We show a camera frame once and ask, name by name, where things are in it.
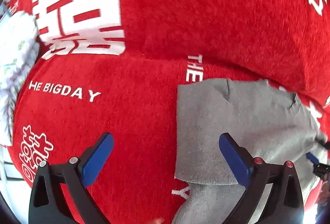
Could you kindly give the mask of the grey knit sweater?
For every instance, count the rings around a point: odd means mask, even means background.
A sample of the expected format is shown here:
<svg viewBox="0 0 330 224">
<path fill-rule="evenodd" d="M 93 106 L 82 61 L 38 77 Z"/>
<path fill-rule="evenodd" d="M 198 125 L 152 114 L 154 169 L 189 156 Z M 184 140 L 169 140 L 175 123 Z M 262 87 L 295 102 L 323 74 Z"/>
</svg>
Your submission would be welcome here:
<svg viewBox="0 0 330 224">
<path fill-rule="evenodd" d="M 219 136 L 229 133 L 239 146 L 267 163 L 295 164 L 302 196 L 318 184 L 312 152 L 327 160 L 317 139 L 325 134 L 296 93 L 264 80 L 208 79 L 178 88 L 175 177 L 190 187 L 174 223 L 222 223 L 244 192 L 219 150 Z"/>
</svg>

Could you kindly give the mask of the red blanket with white characters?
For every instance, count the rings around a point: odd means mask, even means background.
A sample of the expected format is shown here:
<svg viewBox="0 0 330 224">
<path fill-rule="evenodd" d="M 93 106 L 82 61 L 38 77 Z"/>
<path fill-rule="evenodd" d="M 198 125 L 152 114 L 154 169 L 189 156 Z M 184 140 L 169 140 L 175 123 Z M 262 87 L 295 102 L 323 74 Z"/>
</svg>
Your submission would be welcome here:
<svg viewBox="0 0 330 224">
<path fill-rule="evenodd" d="M 66 162 L 109 132 L 115 147 L 89 192 L 111 223 L 171 223 L 187 184 L 176 179 L 177 87 L 205 79 L 257 80 L 223 61 L 189 56 L 75 55 L 39 60 L 15 108 L 9 154 L 28 184 L 42 160 Z"/>
</svg>

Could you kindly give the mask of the red folded quilt behind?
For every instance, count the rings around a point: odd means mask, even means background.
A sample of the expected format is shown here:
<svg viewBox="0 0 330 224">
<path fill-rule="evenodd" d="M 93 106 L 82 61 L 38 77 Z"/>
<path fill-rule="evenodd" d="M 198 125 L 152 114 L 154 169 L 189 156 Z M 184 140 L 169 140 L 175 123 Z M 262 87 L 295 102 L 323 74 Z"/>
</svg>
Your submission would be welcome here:
<svg viewBox="0 0 330 224">
<path fill-rule="evenodd" d="M 201 54 L 329 108 L 329 0 L 9 0 L 58 54 Z"/>
</svg>

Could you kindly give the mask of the white floral pillow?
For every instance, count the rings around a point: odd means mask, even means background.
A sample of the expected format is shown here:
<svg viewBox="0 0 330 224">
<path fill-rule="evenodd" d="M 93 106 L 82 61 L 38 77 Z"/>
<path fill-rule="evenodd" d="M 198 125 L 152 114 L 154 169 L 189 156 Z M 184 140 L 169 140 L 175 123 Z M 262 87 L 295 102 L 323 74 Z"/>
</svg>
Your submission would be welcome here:
<svg viewBox="0 0 330 224">
<path fill-rule="evenodd" d="M 1 145 L 13 144 L 13 114 L 25 80 L 39 54 L 35 18 L 16 12 L 1 23 Z"/>
</svg>

